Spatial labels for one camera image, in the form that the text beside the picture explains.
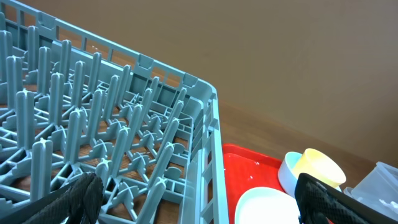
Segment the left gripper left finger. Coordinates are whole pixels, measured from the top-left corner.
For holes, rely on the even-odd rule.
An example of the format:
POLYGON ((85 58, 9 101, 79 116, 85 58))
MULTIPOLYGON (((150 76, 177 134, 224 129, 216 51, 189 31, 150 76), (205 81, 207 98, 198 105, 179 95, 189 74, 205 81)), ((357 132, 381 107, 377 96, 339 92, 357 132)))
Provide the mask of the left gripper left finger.
POLYGON ((93 172, 84 173, 78 180, 1 218, 1 223, 95 224, 103 202, 103 189, 100 177, 93 172))

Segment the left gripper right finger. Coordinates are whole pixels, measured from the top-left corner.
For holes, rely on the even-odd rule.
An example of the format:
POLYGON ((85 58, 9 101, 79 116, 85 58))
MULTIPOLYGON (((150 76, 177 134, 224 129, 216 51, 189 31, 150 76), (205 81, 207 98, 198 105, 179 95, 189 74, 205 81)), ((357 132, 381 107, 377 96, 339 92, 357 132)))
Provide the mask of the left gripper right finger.
POLYGON ((397 224, 307 173, 298 177, 295 199, 302 224, 397 224))

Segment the yellow plastic cup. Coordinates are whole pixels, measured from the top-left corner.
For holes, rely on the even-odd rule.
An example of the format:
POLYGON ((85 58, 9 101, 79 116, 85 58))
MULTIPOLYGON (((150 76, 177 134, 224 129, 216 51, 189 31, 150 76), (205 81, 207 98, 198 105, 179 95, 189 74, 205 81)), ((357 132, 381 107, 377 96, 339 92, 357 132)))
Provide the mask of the yellow plastic cup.
POLYGON ((310 174, 327 185, 336 188, 346 182, 342 168, 326 154, 307 148, 292 169, 298 177, 301 173, 310 174))

